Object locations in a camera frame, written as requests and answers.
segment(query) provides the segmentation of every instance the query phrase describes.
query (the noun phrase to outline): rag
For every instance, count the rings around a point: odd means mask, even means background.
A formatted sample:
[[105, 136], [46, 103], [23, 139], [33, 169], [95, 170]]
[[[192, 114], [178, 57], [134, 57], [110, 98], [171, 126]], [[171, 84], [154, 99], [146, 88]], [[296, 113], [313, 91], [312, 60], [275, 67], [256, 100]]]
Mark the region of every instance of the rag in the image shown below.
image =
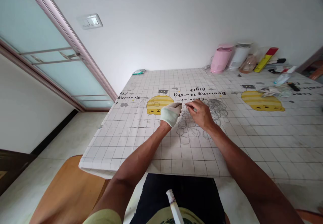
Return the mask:
[[292, 95], [292, 91], [288, 85], [282, 84], [280, 86], [269, 86], [266, 88], [262, 88], [258, 90], [260, 93], [264, 93], [261, 97], [268, 97], [268, 96], [281, 96], [283, 98], [288, 98]]

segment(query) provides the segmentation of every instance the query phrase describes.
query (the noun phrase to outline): table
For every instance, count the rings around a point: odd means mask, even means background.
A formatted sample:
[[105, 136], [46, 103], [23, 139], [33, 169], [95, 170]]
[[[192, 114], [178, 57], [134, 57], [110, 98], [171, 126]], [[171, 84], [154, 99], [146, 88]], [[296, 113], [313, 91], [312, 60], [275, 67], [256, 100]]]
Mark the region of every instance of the table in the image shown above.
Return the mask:
[[[257, 97], [278, 76], [268, 71], [225, 71], [208, 76], [200, 68], [146, 71], [133, 75], [89, 143], [79, 167], [110, 179], [122, 162], [159, 126], [160, 102], [201, 99], [229, 138], [272, 179], [323, 180], [323, 86], [298, 73], [301, 91], [288, 98]], [[212, 139], [183, 107], [162, 140], [147, 172], [229, 177]]]

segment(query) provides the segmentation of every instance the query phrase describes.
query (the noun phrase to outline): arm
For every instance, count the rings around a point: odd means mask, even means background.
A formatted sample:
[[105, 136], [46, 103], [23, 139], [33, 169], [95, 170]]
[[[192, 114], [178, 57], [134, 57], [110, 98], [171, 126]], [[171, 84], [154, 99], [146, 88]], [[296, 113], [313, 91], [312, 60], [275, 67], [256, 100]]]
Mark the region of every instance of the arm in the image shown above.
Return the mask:
[[160, 126], [151, 137], [120, 166], [90, 215], [102, 209], [112, 209], [123, 221], [125, 210], [136, 185], [146, 172], [160, 142], [170, 130], [169, 124], [161, 120]]
[[248, 198], [259, 222], [302, 224], [275, 183], [214, 123], [209, 107], [200, 100], [186, 105], [195, 122], [212, 137], [221, 151], [230, 174]]

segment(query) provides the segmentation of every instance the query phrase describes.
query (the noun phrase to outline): yellow t-shirt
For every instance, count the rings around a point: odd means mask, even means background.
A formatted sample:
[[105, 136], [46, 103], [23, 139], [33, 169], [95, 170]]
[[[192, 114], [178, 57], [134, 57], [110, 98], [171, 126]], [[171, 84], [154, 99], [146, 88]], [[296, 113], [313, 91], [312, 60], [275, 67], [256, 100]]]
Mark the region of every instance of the yellow t-shirt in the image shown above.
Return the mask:
[[[193, 212], [186, 208], [179, 208], [185, 224], [204, 224]], [[147, 224], [160, 224], [160, 223], [174, 223], [171, 207], [160, 209], [156, 214], [147, 222]], [[111, 209], [104, 209], [95, 212], [89, 216], [83, 224], [122, 224], [121, 218], [117, 212]]]

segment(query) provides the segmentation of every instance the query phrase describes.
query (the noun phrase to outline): light switch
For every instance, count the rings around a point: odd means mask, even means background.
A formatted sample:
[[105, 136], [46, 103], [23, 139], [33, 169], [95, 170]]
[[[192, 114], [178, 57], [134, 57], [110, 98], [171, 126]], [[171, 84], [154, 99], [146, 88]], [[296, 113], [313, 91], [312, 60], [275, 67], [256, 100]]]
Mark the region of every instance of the light switch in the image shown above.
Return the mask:
[[82, 29], [86, 29], [86, 30], [87, 29], [95, 29], [95, 28], [103, 26], [99, 16], [96, 13], [90, 14], [87, 16], [82, 16], [77, 19], [78, 19], [79, 23], [81, 24]]
[[87, 20], [83, 20], [83, 27], [90, 26], [89, 22]]
[[87, 19], [87, 21], [88, 21], [88, 23], [90, 25], [97, 25], [97, 24], [99, 24], [96, 18], [90, 18], [90, 19]]

